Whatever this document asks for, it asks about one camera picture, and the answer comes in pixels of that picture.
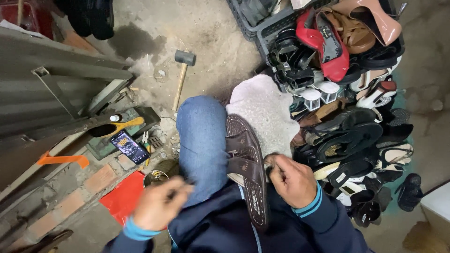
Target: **right hand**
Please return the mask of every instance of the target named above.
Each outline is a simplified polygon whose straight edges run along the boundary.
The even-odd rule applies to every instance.
[[[317,181],[310,167],[282,154],[268,155],[265,163],[272,165],[270,180],[288,205],[303,208],[314,200],[317,195]]]
[[[180,176],[174,176],[162,185],[146,188],[134,210],[134,223],[145,230],[165,229],[181,211],[193,190],[194,186],[186,184]]]

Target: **dirty floor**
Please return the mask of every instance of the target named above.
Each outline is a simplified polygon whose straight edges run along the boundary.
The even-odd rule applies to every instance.
[[[396,7],[402,2],[396,0]],[[406,52],[396,75],[405,90],[405,106],[412,112],[415,153],[409,172],[422,176],[427,191],[450,178],[447,134],[450,125],[450,3],[445,0],[410,1],[401,23]],[[139,77],[132,84],[135,102],[152,106],[161,117],[175,118],[171,111],[181,65],[174,61],[176,49],[189,49],[197,63],[189,67],[181,100],[213,95],[227,101],[234,86],[252,76],[260,63],[255,45],[237,28],[225,0],[115,0],[116,35],[108,41],[90,41],[103,53],[133,63]],[[167,133],[175,132],[173,124]],[[424,216],[420,208],[411,213],[392,202],[380,226],[361,229],[375,252],[403,252],[401,242]],[[60,252],[94,253],[112,239],[120,226],[101,205],[73,223],[75,234],[60,244]],[[156,238],[157,252],[169,252],[166,234]]]

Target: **blue jeans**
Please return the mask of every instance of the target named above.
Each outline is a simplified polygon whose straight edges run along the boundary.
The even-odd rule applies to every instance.
[[[178,109],[180,173],[195,185],[184,207],[205,201],[228,181],[226,117],[225,107],[210,96],[188,98]]]

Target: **metal bracket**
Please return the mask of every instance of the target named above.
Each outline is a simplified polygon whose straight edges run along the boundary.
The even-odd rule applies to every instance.
[[[64,107],[64,109],[72,116],[73,119],[80,118],[75,107],[70,103],[69,99],[64,95],[63,91],[57,84],[57,82],[50,75],[50,72],[45,67],[39,67],[32,70],[31,73],[36,75],[47,87],[47,89],[55,96],[58,102]]]

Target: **phone screen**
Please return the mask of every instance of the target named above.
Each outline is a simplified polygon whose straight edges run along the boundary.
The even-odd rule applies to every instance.
[[[140,164],[150,158],[150,154],[124,131],[118,132],[109,141],[135,164]]]

